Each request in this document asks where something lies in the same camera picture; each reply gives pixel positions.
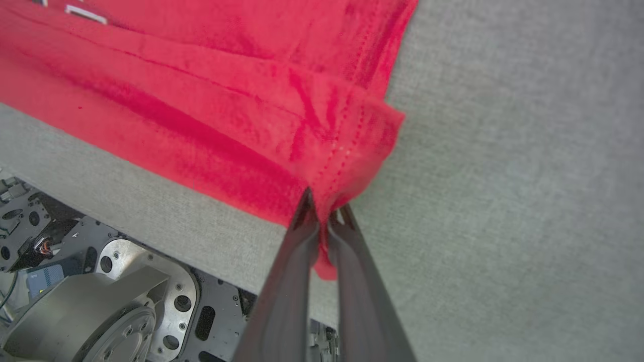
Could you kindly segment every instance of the machinery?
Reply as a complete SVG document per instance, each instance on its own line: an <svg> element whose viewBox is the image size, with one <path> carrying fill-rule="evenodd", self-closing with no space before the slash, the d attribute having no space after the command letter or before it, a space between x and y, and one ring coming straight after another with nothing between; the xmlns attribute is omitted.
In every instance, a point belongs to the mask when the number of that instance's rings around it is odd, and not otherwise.
<svg viewBox="0 0 644 362"><path fill-rule="evenodd" d="M17 178L0 181L0 201L0 271L14 273L0 361L232 359L254 294ZM5 303L23 277L30 302L14 311ZM308 348L311 361L336 361L337 333L311 321Z"/></svg>

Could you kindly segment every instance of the seam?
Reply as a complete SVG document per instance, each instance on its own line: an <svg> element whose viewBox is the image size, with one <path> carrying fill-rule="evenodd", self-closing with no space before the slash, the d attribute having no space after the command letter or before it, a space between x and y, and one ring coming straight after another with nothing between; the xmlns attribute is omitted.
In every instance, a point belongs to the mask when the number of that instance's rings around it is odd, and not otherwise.
<svg viewBox="0 0 644 362"><path fill-rule="evenodd" d="M346 123L346 117L347 117L347 109L349 107L349 98L351 97L351 94L347 95L345 98L345 106L342 108L342 121L340 122L340 127L339 129L342 128L342 126ZM317 174L317 177L313 180L311 183L312 187L315 187L315 185L320 181L322 178L324 172L328 169L329 164L331 163L331 159L333 156L336 155L337 152L337 143L340 139L340 130L337 129L335 132L335 136L333 138L333 144L331 145L331 151L329 151L327 161L325 162L324 168L320 170L320 172Z"/></svg>
<svg viewBox="0 0 644 362"><path fill-rule="evenodd" d="M354 134L354 139L351 141L351 147L349 150L346 151L345 153L345 158L342 160L342 164L340 164L340 169L337 170L336 177L331 181L331 184L328 187L328 190L331 191L333 190L333 187L337 183L337 179L342 175L342 173L345 170L346 166L346 161L349 159L351 153L353 152L354 148L358 145L358 138L360 137L360 134L362 133L362 127L365 123L365 106L361 105L360 106L360 121L358 121L358 127L355 131Z"/></svg>
<svg viewBox="0 0 644 362"><path fill-rule="evenodd" d="M353 82L355 80L355 75L357 73L358 66L360 64L360 61L363 58L367 37L369 36L369 34L371 34L373 32L375 13L376 13L376 10L378 9L379 5L380 5L380 0L376 0L376 2L374 4L374 7L373 7L373 10L371 11L370 16L369 16L369 25L367 26L367 31L365 32L365 34L363 36L363 41L360 44L360 49L358 49L358 54L357 54L358 59L355 61L355 63L352 66L352 69L351 69L351 82Z"/></svg>
<svg viewBox="0 0 644 362"><path fill-rule="evenodd" d="M199 75L196 75L196 74L190 73L189 71L185 71L185 70L183 70L183 69L180 69L180 68L177 68L177 67L174 67L174 66L168 65L168 64L164 64L164 63L162 63L162 62L152 61L152 60L149 60L149 59L143 58L143 57L141 57L140 55L137 55L137 54L134 54L134 53L131 53L131 52L127 52L127 51L125 51L125 50L121 50L121 49L118 49L118 48L113 48L113 47L111 47L111 46L107 46L107 45L105 45L105 44L97 43L97 42L92 41L92 40L90 40L90 39L88 39L88 38L82 37L82 36L80 36L80 35L78 35L78 34L71 33L71 32L68 32L68 31L66 31L66 30L64 30L64 29L60 29L60 28L58 28L58 27L56 27L56 26L53 26L53 25L50 25L50 24L47 24L47 23L43 23L43 22L38 21L38 20L31 19L31 18L29 18L29 17L26 17L26 16L24 16L24 15L22 15L22 14L19 14L19 13L15 12L15 11L14 11L14 10L12 10L12 9L9 9L9 8L6 8L6 7L5 7L5 9L6 9L7 11L9 11L9 12L13 13L15 16L18 16L18 17L20 17L20 18L22 18L22 19L24 19L24 20L26 20L26 21L30 21L30 22L35 23L35 24L39 24L39 25L42 25L42 26L46 26L46 27L48 27L48 28L51 28L51 29L57 30L57 31L62 32L62 33L65 33L65 34L68 34L68 35L70 35L70 36L73 36L73 37L76 37L76 38L82 39L83 41L86 41L86 42L88 42L88 43L90 43L90 44L94 44L95 46L98 46L98 47L100 47L100 48L108 49L108 50L111 50L111 51L113 51L113 52L117 52L117 53L123 53L123 54L126 54L126 55L128 55L128 56L131 56L131 57L137 58L137 59L139 59L139 60L141 60L141 61L143 61L143 62L147 62L147 63L150 63L150 64L154 64L154 65L156 65L156 66L161 66L161 67L168 68L168 69L171 69L171 70L174 70L174 71L178 71L178 72L183 73L183 74L185 74L185 75L188 75L188 76L190 76L190 77L194 77L194 78L199 79L199 80L201 80L201 81L208 82L208 83L210 83L210 84L212 84L212 85L214 85L214 86L217 86L217 87L219 87L219 88L225 89L225 90L227 90L227 91L229 91L229 92L231 92L231 93L237 93L237 94L239 94L239 95L243 95L243 96L245 96L245 97L247 97L247 98L250 98L250 99L259 100L259 101L261 101L262 103L265 103L265 104L269 105L270 107L276 108L277 110L281 110L281 111L287 112L287 113L289 113L289 114L291 114L291 115L294 115L294 116L296 116L296 117L298 117L298 118L300 118L300 119L304 119L304 116L300 115L299 113L293 112L293 111L288 110L288 109L283 108L283 107L280 107L280 106L278 106L278 105L276 105L276 104L273 104L273 103L271 103L271 102L269 102L269 101L267 101L267 100L265 100L265 99L259 98L257 95L254 95L254 94L252 94L252 93L246 93L246 92L244 92L244 91L237 90L237 89L235 89L235 88L230 88L230 87L224 86L223 84L217 83L217 82L215 82L215 81L213 81L213 80L211 80L211 79L208 79L208 78L201 77L201 76L199 76Z"/></svg>

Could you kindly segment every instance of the red fabric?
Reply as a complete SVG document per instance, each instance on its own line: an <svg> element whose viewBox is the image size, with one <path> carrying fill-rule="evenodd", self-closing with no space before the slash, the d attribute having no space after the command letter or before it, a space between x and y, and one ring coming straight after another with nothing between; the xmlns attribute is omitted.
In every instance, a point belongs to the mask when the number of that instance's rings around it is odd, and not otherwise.
<svg viewBox="0 0 644 362"><path fill-rule="evenodd" d="M415 2L0 0L0 101L271 222L311 186L326 220L395 144L383 99Z"/></svg>

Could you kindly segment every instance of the metal bracket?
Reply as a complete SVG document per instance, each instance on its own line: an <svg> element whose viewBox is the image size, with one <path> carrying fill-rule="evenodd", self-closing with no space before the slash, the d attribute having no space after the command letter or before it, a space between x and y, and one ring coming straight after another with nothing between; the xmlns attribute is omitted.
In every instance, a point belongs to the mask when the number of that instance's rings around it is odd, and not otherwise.
<svg viewBox="0 0 644 362"><path fill-rule="evenodd" d="M157 326L152 336L150 362L168 362L181 350L188 324L198 303L196 282L185 268L125 239L111 241L98 258L96 273L119 280L146 266L168 275L167 290L155 306Z"/></svg>
<svg viewBox="0 0 644 362"><path fill-rule="evenodd" d="M34 240L52 221L37 193L32 189L0 208L0 271L10 271L23 246Z"/></svg>
<svg viewBox="0 0 644 362"><path fill-rule="evenodd" d="M179 360L216 361L211 357L214 356L231 361L247 321L239 289L205 272L193 273L202 294Z"/></svg>

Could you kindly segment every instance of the gray fabric surface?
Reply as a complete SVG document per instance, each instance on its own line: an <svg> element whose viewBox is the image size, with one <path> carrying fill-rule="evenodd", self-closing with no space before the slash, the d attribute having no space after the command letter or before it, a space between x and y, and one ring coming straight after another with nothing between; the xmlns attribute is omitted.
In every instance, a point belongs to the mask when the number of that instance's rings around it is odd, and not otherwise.
<svg viewBox="0 0 644 362"><path fill-rule="evenodd" d="M353 205L419 360L644 360L644 3L423 1L389 100ZM252 291L281 240L7 107L0 164ZM314 277L311 315L336 303Z"/></svg>

